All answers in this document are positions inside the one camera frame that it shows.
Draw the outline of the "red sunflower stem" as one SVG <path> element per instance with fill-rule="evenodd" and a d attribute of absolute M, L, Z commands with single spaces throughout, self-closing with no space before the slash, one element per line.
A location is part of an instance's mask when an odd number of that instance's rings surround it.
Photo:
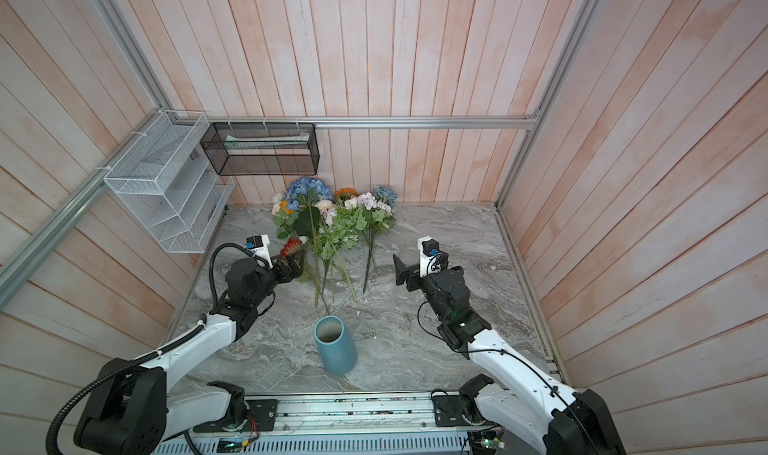
<path fill-rule="evenodd" d="M 304 242 L 300 238 L 290 238 L 280 250 L 280 255 L 285 258 L 300 257 L 304 253 Z"/>

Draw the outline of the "pink white hydrangea bouquet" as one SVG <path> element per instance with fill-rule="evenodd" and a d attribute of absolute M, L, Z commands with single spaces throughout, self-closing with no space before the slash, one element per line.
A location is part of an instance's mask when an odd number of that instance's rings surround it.
<path fill-rule="evenodd" d="M 367 220 L 365 216 L 365 209 L 359 203 L 359 201 L 358 201 L 358 207 L 354 212 L 343 213 L 343 216 L 344 216 L 344 220 L 350 223 L 350 227 L 354 228 L 355 231 L 362 237 L 362 240 L 363 240 L 362 231 L 367 225 Z"/>

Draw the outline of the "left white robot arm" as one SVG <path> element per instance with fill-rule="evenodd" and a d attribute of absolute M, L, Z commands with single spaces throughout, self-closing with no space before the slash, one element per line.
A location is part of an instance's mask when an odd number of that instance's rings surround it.
<path fill-rule="evenodd" d="M 245 335 L 272 307 L 275 289 L 302 275 L 306 253 L 258 254 L 235 261 L 226 288 L 210 312 L 166 345 L 131 360 L 116 358 L 58 413 L 63 421 L 85 407 L 74 432 L 76 446 L 99 454 L 150 454 L 163 441 L 212 423 L 237 431 L 251 423 L 242 387 L 215 381 L 182 395 L 169 391 L 215 352 Z"/>

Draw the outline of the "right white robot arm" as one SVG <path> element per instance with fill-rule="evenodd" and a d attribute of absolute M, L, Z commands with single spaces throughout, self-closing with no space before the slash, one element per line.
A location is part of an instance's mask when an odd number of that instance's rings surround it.
<path fill-rule="evenodd" d="M 557 381 L 509 345 L 471 307 L 464 271 L 447 258 L 441 251 L 396 254 L 395 282 L 420 291 L 439 321 L 435 336 L 484 369 L 459 391 L 466 422 L 498 425 L 540 454 L 624 453 L 603 398 Z"/>

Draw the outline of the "teal blue rose bouquet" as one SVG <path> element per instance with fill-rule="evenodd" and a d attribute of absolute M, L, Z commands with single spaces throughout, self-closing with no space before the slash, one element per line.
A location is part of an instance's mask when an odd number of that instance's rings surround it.
<path fill-rule="evenodd" d="M 365 209 L 367 220 L 367 225 L 362 231 L 363 240 L 367 247 L 363 292 L 368 289 L 370 272 L 374 265 L 375 238 L 380 233 L 386 233 L 395 224 L 393 206 L 396 199 L 396 192 L 386 186 L 374 186 L 371 191 L 358 196 L 359 203 Z"/>

